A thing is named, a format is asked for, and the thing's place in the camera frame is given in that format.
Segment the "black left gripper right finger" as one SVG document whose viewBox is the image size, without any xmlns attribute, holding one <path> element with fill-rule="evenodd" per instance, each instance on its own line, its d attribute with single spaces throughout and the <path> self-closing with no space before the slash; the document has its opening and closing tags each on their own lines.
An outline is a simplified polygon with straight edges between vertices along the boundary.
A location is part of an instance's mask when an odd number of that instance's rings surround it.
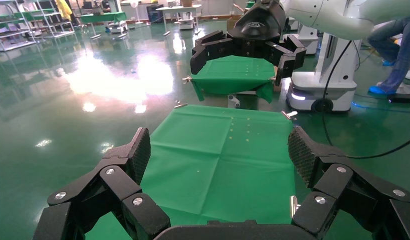
<svg viewBox="0 0 410 240">
<path fill-rule="evenodd" d="M 375 240 L 410 240 L 410 192 L 355 165 L 338 148 L 313 141 L 300 127 L 288 153 L 310 193 L 292 211 L 292 224 L 321 240 L 339 211 Z"/>
</svg>

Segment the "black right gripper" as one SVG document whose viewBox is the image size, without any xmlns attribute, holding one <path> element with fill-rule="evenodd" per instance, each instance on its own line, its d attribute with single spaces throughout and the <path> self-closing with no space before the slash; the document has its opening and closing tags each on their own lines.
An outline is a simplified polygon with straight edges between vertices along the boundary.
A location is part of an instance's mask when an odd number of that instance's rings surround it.
<svg viewBox="0 0 410 240">
<path fill-rule="evenodd" d="M 279 86 L 281 79 L 290 78 L 303 66 L 307 51 L 294 35 L 279 42 L 285 24 L 286 13 L 278 0 L 256 2 L 227 34 L 217 30 L 195 41 L 191 73 L 199 73 L 207 61 L 231 55 L 266 56 L 266 61 L 277 67 L 274 84 Z"/>
</svg>

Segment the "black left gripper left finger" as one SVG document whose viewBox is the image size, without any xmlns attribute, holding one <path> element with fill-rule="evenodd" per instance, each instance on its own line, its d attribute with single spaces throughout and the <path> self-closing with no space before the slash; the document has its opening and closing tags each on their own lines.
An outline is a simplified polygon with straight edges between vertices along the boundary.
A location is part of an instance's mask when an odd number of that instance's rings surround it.
<svg viewBox="0 0 410 240">
<path fill-rule="evenodd" d="M 93 170 L 52 193 L 33 234 L 35 240 L 83 240 L 112 213 L 134 240 L 152 240 L 170 227 L 169 216 L 140 183 L 151 155 L 149 131 L 106 151 Z"/>
</svg>

